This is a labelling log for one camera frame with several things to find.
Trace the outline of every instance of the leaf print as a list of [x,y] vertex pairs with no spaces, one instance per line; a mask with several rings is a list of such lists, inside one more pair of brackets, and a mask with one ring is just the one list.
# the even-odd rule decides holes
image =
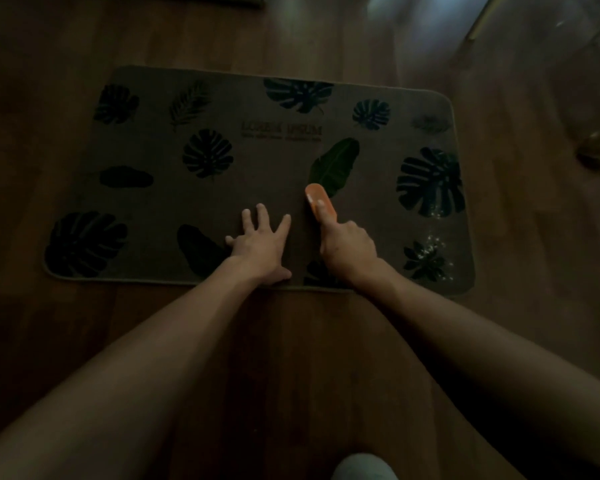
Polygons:
[[153,177],[126,165],[112,166],[100,172],[100,183],[112,189],[142,188],[151,186]]
[[353,108],[353,120],[371,131],[377,131],[380,126],[385,126],[390,116],[389,104],[378,99],[360,101]]
[[182,161],[189,171],[197,172],[200,178],[220,175],[233,163],[231,143],[222,135],[209,129],[200,130],[193,135],[184,147]]
[[178,126],[186,125],[196,119],[197,115],[211,102],[208,96],[208,87],[202,80],[195,81],[176,96],[169,107],[174,132]]
[[295,79],[264,79],[267,96],[280,103],[285,109],[299,105],[297,112],[304,114],[317,107],[324,114],[320,104],[327,102],[333,84],[328,82],[309,82]]
[[418,213],[424,217],[446,217],[453,207],[462,212],[464,195],[456,156],[431,148],[421,149],[420,154],[423,160],[409,157],[402,163],[407,175],[398,177],[395,189],[404,192],[400,203],[411,210],[422,201]]
[[138,104],[140,99],[138,96],[132,96],[128,88],[110,84],[100,93],[93,119],[106,125],[124,123],[136,113]]
[[360,144],[357,140],[346,138],[337,142],[313,162],[308,183],[322,185],[327,195],[333,197],[347,183],[359,153]]
[[332,275],[324,261],[311,261],[306,267],[306,272],[312,277],[305,277],[304,286],[317,286],[320,288],[340,288],[348,289],[349,287]]
[[206,278],[213,273],[229,252],[194,226],[183,224],[178,229],[178,247],[184,254],[191,270],[200,278]]
[[405,248],[404,254],[407,256],[407,264],[404,268],[407,271],[415,272],[411,275],[412,280],[426,278],[429,281],[437,282],[438,279],[445,280],[447,275],[442,271],[442,266],[445,265],[445,259],[438,256],[438,246],[428,244],[423,246],[418,241],[413,242],[413,249]]
[[72,212],[54,226],[45,249],[48,270],[58,276],[95,278],[118,255],[127,226],[111,214]]
[[414,118],[411,121],[411,126],[429,134],[444,133],[451,128],[451,124],[448,120],[427,114],[423,114],[419,118]]

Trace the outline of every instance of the wooden floor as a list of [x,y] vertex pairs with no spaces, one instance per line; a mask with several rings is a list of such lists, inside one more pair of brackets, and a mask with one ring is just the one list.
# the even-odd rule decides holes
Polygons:
[[[430,88],[451,97],[477,281],[458,301],[600,378],[600,231],[574,140],[600,127],[600,0],[0,0],[0,430],[181,287],[74,284],[40,265],[124,64]],[[256,292],[151,478],[328,478],[344,455],[401,479],[520,474],[364,299]]]

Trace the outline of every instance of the floor mat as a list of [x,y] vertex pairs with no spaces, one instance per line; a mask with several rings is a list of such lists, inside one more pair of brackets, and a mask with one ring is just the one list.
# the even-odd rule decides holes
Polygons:
[[227,255],[240,211],[293,224],[282,287],[344,289],[304,201],[325,186],[340,222],[444,295],[474,270],[450,101],[431,91],[128,66],[91,138],[45,251],[60,278],[195,284]]

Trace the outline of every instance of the hand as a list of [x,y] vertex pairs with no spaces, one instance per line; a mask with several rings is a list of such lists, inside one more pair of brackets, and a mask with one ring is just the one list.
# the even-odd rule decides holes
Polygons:
[[322,229],[320,254],[324,263],[337,278],[360,287],[360,281],[380,261],[375,243],[355,222],[338,224],[323,201],[319,200],[316,208]]
[[291,216],[289,214],[282,217],[282,222],[278,230],[273,232],[269,225],[269,213],[267,208],[259,203],[256,206],[258,210],[258,229],[253,227],[251,220],[251,211],[244,209],[242,211],[242,228],[244,234],[236,238],[227,236],[225,241],[227,246],[231,246],[232,257],[243,260],[260,284],[272,285],[282,280],[291,278],[291,271],[282,267],[282,251],[285,250],[285,242],[291,227]]

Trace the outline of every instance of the orange handle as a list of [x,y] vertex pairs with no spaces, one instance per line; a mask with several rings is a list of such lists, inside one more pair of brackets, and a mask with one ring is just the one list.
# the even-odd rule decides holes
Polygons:
[[320,222],[318,218],[318,211],[315,208],[315,204],[321,200],[324,202],[324,206],[327,209],[327,212],[333,216],[334,220],[338,220],[338,215],[336,214],[336,209],[333,208],[333,204],[331,203],[327,192],[324,190],[324,187],[320,184],[309,184],[304,189],[304,194],[306,195],[306,200],[309,202],[311,206],[311,211],[315,219]]

